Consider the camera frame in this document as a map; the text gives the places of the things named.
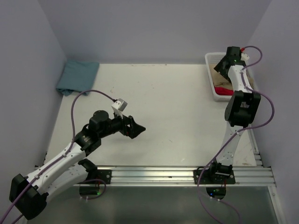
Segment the beige t shirt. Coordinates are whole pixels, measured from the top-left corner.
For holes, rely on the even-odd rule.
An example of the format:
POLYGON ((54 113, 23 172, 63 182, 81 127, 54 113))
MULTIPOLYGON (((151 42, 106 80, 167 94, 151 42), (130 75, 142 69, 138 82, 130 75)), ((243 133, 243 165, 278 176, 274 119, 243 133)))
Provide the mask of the beige t shirt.
MULTIPOLYGON (((233 91, 236 90, 236 88, 234 88, 233 85, 228 80, 226 80, 219 72, 214 70, 215 66, 216 64, 207 65, 208 71, 210 71, 211 74, 211 79, 214 87, 223 87, 233 91)), ((243 66, 237 65, 237 66, 231 66, 230 68, 236 69, 238 71, 238 77, 241 78, 240 71, 243 68, 243 66)), ((248 78, 251 87, 254 87, 254 79, 250 76, 248 71, 246 72, 246 76, 248 78)))

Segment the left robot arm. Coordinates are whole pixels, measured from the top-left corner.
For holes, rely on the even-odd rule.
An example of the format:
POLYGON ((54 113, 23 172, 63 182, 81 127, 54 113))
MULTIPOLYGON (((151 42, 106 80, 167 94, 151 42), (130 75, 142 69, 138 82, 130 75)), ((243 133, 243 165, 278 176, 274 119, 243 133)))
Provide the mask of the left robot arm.
POLYGON ((101 146, 101 140, 115 133, 131 139, 146 130, 132 116, 114 113, 110 119, 106 111, 96 111, 74 140, 56 157, 40 168, 11 182, 9 200, 27 220, 37 217, 47 203, 60 192, 77 183, 106 184, 97 176, 96 166, 87 159, 101 146))

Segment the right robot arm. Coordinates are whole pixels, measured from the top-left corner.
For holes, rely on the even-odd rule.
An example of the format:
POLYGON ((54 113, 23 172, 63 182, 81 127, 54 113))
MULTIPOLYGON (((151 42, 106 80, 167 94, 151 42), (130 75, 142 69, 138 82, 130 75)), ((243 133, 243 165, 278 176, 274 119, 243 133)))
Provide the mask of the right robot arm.
POLYGON ((200 180, 203 184, 235 184, 233 163, 235 152, 245 129, 252 124, 261 95, 248 90, 250 82, 247 78, 246 63, 242 59, 241 48, 227 47, 226 54, 214 67, 233 87, 233 95, 225 109, 227 122, 221 152, 212 160, 200 180))

